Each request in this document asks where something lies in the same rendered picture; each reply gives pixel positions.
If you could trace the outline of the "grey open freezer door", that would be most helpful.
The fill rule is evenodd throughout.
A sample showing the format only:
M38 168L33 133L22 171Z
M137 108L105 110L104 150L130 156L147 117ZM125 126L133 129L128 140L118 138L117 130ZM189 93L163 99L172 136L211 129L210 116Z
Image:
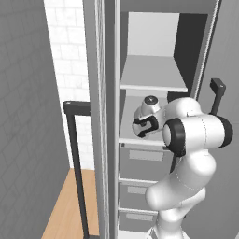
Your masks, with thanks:
M105 99L104 1L83 0L100 239L110 239Z

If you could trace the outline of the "grey freezer cabinet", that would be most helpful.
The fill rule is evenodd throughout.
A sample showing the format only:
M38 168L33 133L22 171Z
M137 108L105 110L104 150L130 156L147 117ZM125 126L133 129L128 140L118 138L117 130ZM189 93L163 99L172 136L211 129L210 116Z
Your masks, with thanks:
M105 0L105 58L110 239L142 239L145 232L120 229L120 212L155 215L153 210L120 207L120 185L147 187L157 181L120 177L120 148L168 150L119 142L127 96L153 95L166 105L173 97L198 97L221 0ZM120 88L128 55L173 57L187 92Z

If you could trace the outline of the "grey fridge door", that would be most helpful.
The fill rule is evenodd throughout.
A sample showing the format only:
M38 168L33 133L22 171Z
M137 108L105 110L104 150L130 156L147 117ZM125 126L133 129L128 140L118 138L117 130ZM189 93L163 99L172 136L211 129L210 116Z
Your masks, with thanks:
M204 72L199 102L208 112L214 100L212 78L226 85L218 114L233 127L225 148L212 149L217 170L205 199L189 211L182 228L190 239L235 239L239 233L239 0L222 0Z

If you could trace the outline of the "grey freezer drawer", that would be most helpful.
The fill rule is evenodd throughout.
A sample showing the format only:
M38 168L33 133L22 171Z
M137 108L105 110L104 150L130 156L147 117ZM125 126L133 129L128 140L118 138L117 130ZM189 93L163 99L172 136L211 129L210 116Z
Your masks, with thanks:
M119 213L119 228L123 231L147 232L155 223L155 215Z
M119 176L128 179L159 181L170 173L173 153L168 150L119 150Z
M145 192L147 187L120 185L119 206L121 208L151 210L146 201Z

